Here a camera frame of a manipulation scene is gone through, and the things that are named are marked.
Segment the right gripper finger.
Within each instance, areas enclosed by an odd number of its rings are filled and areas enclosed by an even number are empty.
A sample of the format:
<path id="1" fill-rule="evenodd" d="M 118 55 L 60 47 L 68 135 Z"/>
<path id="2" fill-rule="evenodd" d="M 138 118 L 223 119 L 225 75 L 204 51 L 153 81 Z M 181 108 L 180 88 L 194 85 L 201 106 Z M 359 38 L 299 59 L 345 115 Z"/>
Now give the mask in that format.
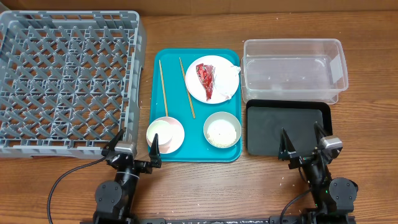
<path id="1" fill-rule="evenodd" d="M 282 161 L 290 160 L 296 156 L 296 150 L 284 128 L 280 132 L 280 145 L 278 159 Z"/>
<path id="2" fill-rule="evenodd" d="M 327 137 L 328 133 L 323 129 L 323 127 L 318 122 L 315 122 L 313 127 L 317 143 L 319 144 L 321 138 Z"/>

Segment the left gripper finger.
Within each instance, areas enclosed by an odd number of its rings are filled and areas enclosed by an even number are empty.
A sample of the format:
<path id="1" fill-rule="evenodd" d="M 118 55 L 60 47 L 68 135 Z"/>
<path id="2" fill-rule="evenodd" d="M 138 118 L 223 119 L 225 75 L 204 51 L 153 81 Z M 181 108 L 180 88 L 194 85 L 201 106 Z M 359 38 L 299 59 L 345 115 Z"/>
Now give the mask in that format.
<path id="1" fill-rule="evenodd" d="M 155 133 L 149 152 L 151 167 L 161 168 L 162 160 L 159 149 L 159 135 Z"/>
<path id="2" fill-rule="evenodd" d="M 102 156 L 107 156 L 111 151 L 114 151 L 117 143 L 123 139 L 124 130 L 121 129 L 115 137 L 110 140 L 101 151 Z"/>

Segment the white cup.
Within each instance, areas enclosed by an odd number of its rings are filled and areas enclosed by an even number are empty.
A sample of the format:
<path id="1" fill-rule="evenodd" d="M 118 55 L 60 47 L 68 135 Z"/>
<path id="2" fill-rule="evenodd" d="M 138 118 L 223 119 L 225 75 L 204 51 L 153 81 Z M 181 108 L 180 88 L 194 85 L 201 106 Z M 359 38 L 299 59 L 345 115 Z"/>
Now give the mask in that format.
<path id="1" fill-rule="evenodd" d="M 158 135 L 159 146 L 169 145 L 173 137 L 172 125 L 164 120 L 152 122 L 146 132 L 146 139 L 149 146 L 154 142 L 156 134 Z"/>

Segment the white rice grains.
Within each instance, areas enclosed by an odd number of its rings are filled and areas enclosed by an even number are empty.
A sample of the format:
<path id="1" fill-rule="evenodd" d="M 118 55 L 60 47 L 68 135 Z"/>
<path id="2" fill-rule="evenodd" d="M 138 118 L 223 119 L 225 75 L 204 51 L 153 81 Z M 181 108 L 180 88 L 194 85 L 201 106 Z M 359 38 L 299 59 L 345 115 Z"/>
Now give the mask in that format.
<path id="1" fill-rule="evenodd" d="M 237 132 L 229 121 L 217 119 L 209 125 L 206 136 L 210 144 L 215 147 L 227 148 L 234 144 Z"/>

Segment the grey-green bowl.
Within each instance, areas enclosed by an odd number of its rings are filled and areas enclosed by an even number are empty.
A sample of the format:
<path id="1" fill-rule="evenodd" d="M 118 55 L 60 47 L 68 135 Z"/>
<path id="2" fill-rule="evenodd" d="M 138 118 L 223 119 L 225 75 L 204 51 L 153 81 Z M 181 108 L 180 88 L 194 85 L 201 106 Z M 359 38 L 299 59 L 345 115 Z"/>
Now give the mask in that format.
<path id="1" fill-rule="evenodd" d="M 235 145 L 235 144 L 240 140 L 240 138 L 241 138 L 241 123 L 240 123 L 240 121 L 237 119 L 237 117 L 235 117 L 235 116 L 232 115 L 231 113 L 228 113 L 228 112 L 225 112 L 225 111 L 220 111 L 220 112 L 213 113 L 212 115 L 210 115 L 210 116 L 206 119 L 206 121 L 205 121 L 205 123 L 204 123 L 204 127 L 203 127 L 203 134 L 204 134 L 204 136 L 205 136 L 205 139 L 207 140 L 206 131 L 207 131 L 209 125 L 210 125 L 213 121 L 215 121 L 215 120 L 217 120 L 217 119 L 223 119 L 223 120 L 229 121 L 229 122 L 234 126 L 234 128 L 236 129 L 236 132 L 237 132 L 237 138 L 236 138 L 236 140 L 235 140 L 235 142 L 234 142 L 234 144 L 233 144 L 233 145 Z"/>

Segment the wooden chopstick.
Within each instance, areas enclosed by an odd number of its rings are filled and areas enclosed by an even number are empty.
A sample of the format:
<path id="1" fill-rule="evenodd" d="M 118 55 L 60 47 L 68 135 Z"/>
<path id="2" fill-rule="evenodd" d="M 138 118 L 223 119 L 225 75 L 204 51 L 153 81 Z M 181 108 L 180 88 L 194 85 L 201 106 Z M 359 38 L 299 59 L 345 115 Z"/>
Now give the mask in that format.
<path id="1" fill-rule="evenodd" d="M 160 71 L 160 79 L 161 79 L 161 85 L 162 85 L 162 95 L 163 95 L 163 99 L 164 99 L 165 115 L 169 116 L 169 111 L 168 111 L 168 106 L 167 106 L 167 96 L 166 96 L 166 92 L 165 92 L 164 75 L 163 75 L 163 69 L 162 69 L 161 60 L 159 60 L 159 71 Z"/>
<path id="2" fill-rule="evenodd" d="M 181 68 L 183 79 L 184 79 L 184 82 L 185 82 L 186 81 L 186 79 L 185 79 L 185 69 L 183 67 L 182 59 L 180 57 L 178 59 L 179 59 L 179 62 L 180 62 L 180 68 Z M 189 102 L 190 109 L 191 109 L 191 112 L 192 112 L 192 117 L 193 117 L 193 119 L 195 119 L 196 118 L 196 114 L 195 114 L 195 110 L 194 110 L 194 107 L 193 107 L 191 94 L 190 94 L 190 92 L 188 90 L 188 87 L 187 87 L 186 83 L 185 83 L 185 88 L 186 88 L 186 91 L 187 91 L 188 102 Z"/>

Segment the white napkin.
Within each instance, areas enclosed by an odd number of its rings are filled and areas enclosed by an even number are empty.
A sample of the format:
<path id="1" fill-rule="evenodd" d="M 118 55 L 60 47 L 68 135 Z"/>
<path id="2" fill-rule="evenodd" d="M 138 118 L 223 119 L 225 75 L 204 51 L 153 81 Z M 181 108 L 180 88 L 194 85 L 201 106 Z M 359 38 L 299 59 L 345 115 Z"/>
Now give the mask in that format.
<path id="1" fill-rule="evenodd" d="M 227 65 L 216 67 L 214 85 L 218 93 L 230 100 L 239 86 L 240 67 Z"/>

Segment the red snack wrapper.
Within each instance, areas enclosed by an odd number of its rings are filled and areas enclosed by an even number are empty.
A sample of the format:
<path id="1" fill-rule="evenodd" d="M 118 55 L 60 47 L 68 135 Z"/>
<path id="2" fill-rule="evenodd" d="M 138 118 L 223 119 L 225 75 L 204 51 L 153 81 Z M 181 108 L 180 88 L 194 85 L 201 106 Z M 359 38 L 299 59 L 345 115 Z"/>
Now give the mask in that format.
<path id="1" fill-rule="evenodd" d="M 196 66 L 196 72 L 200 83 L 205 89 L 206 100 L 209 101 L 213 94 L 215 67 L 201 63 Z"/>

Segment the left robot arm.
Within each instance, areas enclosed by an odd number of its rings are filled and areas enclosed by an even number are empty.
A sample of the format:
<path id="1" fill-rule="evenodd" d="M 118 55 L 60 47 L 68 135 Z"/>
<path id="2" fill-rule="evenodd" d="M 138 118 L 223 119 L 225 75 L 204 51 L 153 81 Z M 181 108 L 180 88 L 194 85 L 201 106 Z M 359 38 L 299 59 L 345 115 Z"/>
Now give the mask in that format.
<path id="1" fill-rule="evenodd" d="M 152 140 L 149 161 L 135 159 L 136 145 L 123 142 L 123 136 L 124 131 L 120 130 L 101 152 L 107 165 L 116 169 L 116 175 L 114 180 L 105 181 L 96 189 L 94 224 L 139 223 L 136 215 L 131 213 L 131 208 L 140 175 L 151 174 L 153 168 L 162 165 L 158 134 Z"/>

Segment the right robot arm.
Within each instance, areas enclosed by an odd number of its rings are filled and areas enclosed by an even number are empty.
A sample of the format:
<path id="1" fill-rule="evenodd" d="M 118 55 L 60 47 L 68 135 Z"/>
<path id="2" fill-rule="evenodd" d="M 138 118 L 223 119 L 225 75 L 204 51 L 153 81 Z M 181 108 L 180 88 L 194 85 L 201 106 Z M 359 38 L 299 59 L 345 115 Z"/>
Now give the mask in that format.
<path id="1" fill-rule="evenodd" d="M 358 185 L 347 178 L 333 178 L 327 167 L 343 149 L 342 141 L 329 135 L 318 123 L 314 123 L 317 146 L 308 156 L 297 153 L 287 131 L 280 132 L 278 159 L 289 161 L 290 169 L 298 169 L 300 176 L 308 184 L 308 190 L 292 199 L 281 211 L 276 223 L 308 224 L 355 224 L 350 213 L 354 211 L 354 201 Z M 287 218 L 287 209 L 307 194 L 311 194 L 315 208 L 306 208 L 299 216 Z"/>

